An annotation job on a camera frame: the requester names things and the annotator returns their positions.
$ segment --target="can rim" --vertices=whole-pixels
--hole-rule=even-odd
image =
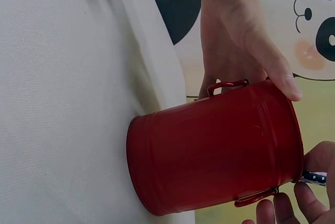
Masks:
[[[300,157],[301,157],[301,159],[299,159],[300,160],[299,174],[293,180],[293,183],[296,183],[296,182],[298,182],[300,180],[300,178],[301,178],[301,176],[303,174],[303,170],[304,170],[304,145],[303,145],[302,134],[301,134],[300,126],[299,126],[299,121],[298,121],[297,114],[295,112],[293,103],[288,98],[286,98],[286,101],[287,101],[287,103],[289,105],[289,108],[291,109],[291,113],[292,113],[291,115],[293,117],[293,121],[294,121],[295,126],[296,126],[295,129],[296,129],[296,134],[297,134],[297,137],[298,137],[299,148],[300,148]]]

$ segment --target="fingernail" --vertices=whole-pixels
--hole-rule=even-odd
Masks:
[[[290,93],[293,93],[297,99],[301,99],[303,97],[303,92],[300,90],[297,82],[295,81],[294,77],[287,77],[286,80],[286,85],[290,89]]]

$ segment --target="pink cheek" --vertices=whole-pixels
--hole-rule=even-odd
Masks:
[[[295,55],[305,69],[321,71],[326,66],[326,59],[320,55],[315,45],[307,41],[299,41],[295,45]]]

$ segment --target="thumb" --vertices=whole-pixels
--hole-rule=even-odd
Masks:
[[[299,89],[288,61],[265,31],[254,31],[245,37],[245,50],[265,69],[271,81],[292,101],[301,100]]]
[[[200,92],[199,92],[199,99],[208,97],[207,88],[210,85],[215,84],[215,83],[216,83],[216,78],[205,73],[203,83],[201,85]]]

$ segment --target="fingers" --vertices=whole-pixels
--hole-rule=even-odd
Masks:
[[[306,183],[297,183],[294,187],[294,193],[297,198],[298,206],[308,223],[313,223],[322,214],[327,212],[327,208],[315,197]]]
[[[203,83],[199,92],[199,99],[208,97],[207,88],[216,83],[216,78],[213,78],[205,73]]]
[[[293,207],[289,197],[280,193],[273,199],[278,224],[299,224],[300,222],[294,215]]]
[[[245,49],[265,69],[271,81],[292,101],[301,100],[299,89],[288,61],[265,31],[252,31],[245,35]]]
[[[257,224],[275,224],[274,209],[271,201],[265,199],[256,208]]]
[[[242,224],[255,224],[252,220],[245,220]]]
[[[324,141],[305,155],[305,170],[327,175],[327,193],[330,207],[335,207],[335,143]]]
[[[328,170],[334,159],[335,143],[330,141],[321,142],[305,155],[305,170],[310,172],[332,172]]]

